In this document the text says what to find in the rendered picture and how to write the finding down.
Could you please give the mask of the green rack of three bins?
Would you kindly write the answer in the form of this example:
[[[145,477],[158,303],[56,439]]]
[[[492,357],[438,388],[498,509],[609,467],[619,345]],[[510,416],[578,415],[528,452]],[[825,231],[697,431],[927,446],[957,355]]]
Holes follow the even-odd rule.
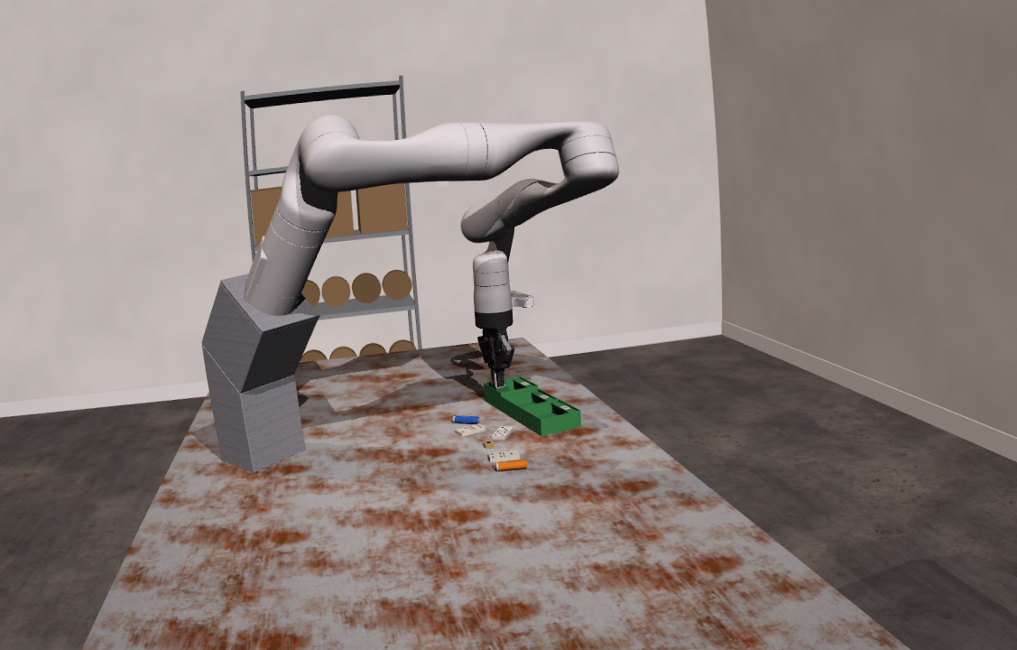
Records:
[[[484,383],[484,389],[485,402],[540,436],[581,427],[581,410],[545,394],[537,385],[521,376],[505,379],[503,388],[488,382]]]

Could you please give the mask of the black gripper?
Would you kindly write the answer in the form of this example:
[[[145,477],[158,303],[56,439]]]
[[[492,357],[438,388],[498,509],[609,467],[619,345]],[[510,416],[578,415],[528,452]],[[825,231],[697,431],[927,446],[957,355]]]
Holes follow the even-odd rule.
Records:
[[[508,346],[505,330],[513,324],[513,309],[497,313],[475,312],[475,321],[477,328],[483,329],[483,336],[476,337],[476,340],[482,349],[485,363],[490,367],[491,385],[503,388],[504,368],[511,367],[513,359],[513,345]]]

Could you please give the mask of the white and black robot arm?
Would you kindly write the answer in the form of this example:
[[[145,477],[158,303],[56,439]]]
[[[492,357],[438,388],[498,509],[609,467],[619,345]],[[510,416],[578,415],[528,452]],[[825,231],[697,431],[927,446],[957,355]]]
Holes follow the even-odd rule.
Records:
[[[485,253],[474,258],[475,312],[534,307],[528,293],[511,292],[513,227],[618,180],[610,129],[598,122],[446,123],[405,139],[366,141],[345,116],[319,116],[295,144],[280,201],[245,279],[245,302],[274,316],[294,311],[330,231],[341,190],[397,182],[492,180],[541,149],[559,151],[562,182],[514,182],[499,196],[468,209],[461,219],[467,240],[490,242]]]

